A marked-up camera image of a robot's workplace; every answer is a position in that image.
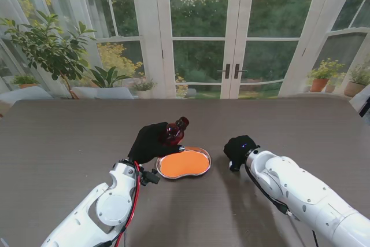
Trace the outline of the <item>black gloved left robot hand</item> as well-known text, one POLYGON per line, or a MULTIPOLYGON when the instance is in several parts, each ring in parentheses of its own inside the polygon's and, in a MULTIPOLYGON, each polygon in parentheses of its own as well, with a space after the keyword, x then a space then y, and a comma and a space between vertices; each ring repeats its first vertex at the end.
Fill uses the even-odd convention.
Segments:
POLYGON ((129 161, 145 164, 156 157, 165 157, 185 151, 181 145, 167 146, 160 141, 167 130, 167 125, 167 122, 162 122, 141 128, 129 151, 129 161))

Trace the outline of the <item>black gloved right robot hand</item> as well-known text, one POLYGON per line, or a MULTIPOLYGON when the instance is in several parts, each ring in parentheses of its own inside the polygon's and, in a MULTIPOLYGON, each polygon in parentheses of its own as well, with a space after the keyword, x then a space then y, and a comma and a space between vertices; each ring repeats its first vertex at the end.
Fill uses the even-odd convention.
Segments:
POLYGON ((224 153, 230 160, 230 171, 238 172, 248 155, 259 147, 248 135, 231 138, 224 146, 224 153))

